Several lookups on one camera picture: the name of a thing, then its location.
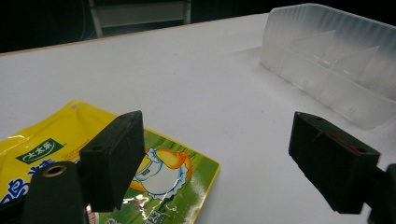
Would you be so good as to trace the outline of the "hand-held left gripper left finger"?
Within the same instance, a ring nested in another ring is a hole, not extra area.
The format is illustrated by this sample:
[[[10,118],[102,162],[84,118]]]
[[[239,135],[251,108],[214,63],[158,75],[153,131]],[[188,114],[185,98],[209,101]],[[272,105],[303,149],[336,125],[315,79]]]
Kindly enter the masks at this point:
[[[88,209],[121,208],[144,156],[142,113],[116,117],[79,152],[79,162],[55,162],[33,175],[21,224],[89,224]]]

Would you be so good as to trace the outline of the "grey metal stand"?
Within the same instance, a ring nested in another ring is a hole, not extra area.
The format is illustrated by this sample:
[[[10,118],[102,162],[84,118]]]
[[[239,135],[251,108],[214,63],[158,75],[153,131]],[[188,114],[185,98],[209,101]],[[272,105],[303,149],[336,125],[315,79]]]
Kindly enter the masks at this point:
[[[164,21],[191,22],[191,0],[88,0],[98,38],[103,29]]]

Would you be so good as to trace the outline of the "clear plastic divided rack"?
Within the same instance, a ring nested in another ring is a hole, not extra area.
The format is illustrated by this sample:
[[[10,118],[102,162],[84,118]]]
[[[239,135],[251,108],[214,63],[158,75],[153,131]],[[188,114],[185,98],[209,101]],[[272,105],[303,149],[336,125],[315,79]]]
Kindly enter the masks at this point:
[[[396,119],[396,26],[319,4],[277,7],[261,63],[364,129]]]

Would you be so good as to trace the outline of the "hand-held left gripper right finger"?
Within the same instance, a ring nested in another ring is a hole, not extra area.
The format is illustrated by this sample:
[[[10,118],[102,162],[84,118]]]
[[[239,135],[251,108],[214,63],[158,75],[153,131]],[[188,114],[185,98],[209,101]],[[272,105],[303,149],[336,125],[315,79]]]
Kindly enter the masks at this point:
[[[321,117],[296,112],[289,155],[339,214],[368,204],[368,224],[396,224],[396,162],[377,167],[380,153]]]

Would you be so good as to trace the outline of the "yellow and green seasoning packet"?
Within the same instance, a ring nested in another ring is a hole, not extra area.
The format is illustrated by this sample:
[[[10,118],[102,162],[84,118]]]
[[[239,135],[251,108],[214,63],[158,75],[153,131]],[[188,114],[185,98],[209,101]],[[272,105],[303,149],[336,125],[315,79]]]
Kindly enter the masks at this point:
[[[55,114],[0,141],[0,224],[21,224],[33,175],[79,152],[116,115],[72,101]],[[216,161],[144,128],[145,156],[121,208],[88,209],[89,224],[193,224],[219,170]]]

